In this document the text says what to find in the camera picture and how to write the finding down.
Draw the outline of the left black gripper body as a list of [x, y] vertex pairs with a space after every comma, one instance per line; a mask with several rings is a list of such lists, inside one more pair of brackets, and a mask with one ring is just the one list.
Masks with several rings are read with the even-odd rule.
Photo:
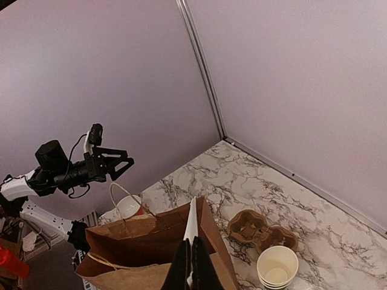
[[105, 182], [107, 171], [102, 154], [106, 152], [106, 148], [93, 147], [91, 152], [84, 153], [84, 160], [72, 163], [58, 140], [41, 145], [34, 154], [39, 164], [34, 171], [35, 192], [54, 193], [59, 189], [68, 193], [76, 186]]

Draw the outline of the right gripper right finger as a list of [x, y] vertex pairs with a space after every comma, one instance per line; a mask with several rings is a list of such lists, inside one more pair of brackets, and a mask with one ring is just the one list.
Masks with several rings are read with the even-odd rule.
[[224, 290], [204, 241], [194, 237], [192, 245], [192, 289]]

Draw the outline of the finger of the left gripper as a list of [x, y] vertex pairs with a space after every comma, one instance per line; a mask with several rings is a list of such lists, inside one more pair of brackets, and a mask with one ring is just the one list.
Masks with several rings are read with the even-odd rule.
[[106, 157], [106, 172], [112, 181], [116, 181], [130, 167], [134, 165], [134, 159], [131, 157]]
[[92, 147], [93, 155], [101, 158], [101, 157], [112, 157], [118, 159], [125, 159], [127, 157], [127, 151], [120, 149], [110, 149], [104, 147]]

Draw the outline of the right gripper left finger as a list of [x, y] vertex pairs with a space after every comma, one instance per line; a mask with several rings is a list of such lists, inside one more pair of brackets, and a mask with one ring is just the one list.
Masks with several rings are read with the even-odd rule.
[[182, 240], [175, 251], [173, 261], [164, 280], [162, 290], [190, 289], [188, 278], [191, 274], [191, 244]]

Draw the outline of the brown paper bag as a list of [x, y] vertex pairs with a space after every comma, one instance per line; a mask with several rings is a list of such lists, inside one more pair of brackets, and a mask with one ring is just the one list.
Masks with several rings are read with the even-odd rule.
[[[238, 289], [230, 254], [204, 197], [197, 203], [198, 235], [225, 289]], [[160, 289], [183, 240], [190, 205], [86, 229], [91, 249], [76, 274], [99, 289]]]

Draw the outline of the white sugar packet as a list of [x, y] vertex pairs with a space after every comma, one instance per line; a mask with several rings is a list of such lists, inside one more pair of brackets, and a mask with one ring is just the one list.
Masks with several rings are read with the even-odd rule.
[[185, 289], [193, 289], [198, 278], [198, 218], [197, 198], [190, 202], [190, 209], [184, 233], [184, 245], [186, 246], [186, 270], [183, 278]]

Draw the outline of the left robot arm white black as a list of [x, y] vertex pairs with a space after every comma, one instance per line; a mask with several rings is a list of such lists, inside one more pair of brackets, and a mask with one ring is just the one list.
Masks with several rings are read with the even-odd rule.
[[93, 146], [85, 152], [82, 161], [72, 163], [57, 140], [51, 140], [36, 151], [39, 166], [30, 173], [13, 177], [7, 175], [1, 183], [1, 207], [7, 216], [31, 222], [42, 230], [53, 231], [73, 245], [76, 250], [88, 252], [87, 225], [50, 213], [30, 200], [60, 190], [70, 199], [76, 199], [76, 187], [90, 190], [92, 182], [117, 180], [130, 167], [134, 159], [127, 151]]

